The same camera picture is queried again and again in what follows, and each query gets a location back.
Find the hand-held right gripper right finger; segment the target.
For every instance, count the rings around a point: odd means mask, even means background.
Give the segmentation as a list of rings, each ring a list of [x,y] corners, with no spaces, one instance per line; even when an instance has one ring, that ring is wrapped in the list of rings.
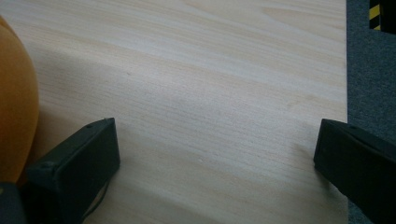
[[[396,146],[347,123],[323,119],[315,168],[374,224],[396,224]]]

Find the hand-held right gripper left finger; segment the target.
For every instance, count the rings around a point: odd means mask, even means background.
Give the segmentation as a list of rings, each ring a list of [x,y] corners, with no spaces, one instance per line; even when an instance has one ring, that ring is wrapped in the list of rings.
[[[113,118],[90,123],[26,169],[21,196],[29,224],[82,224],[120,168]]]

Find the black stand base striped tape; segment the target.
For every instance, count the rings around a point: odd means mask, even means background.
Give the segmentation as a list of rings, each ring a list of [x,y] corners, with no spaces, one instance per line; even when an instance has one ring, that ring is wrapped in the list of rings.
[[[370,0],[369,27],[396,35],[396,0]]]

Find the orange plush toy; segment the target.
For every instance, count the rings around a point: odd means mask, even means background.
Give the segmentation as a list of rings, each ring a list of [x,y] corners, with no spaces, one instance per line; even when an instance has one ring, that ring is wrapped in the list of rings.
[[[32,60],[0,15],[0,182],[19,181],[34,142],[38,115]]]

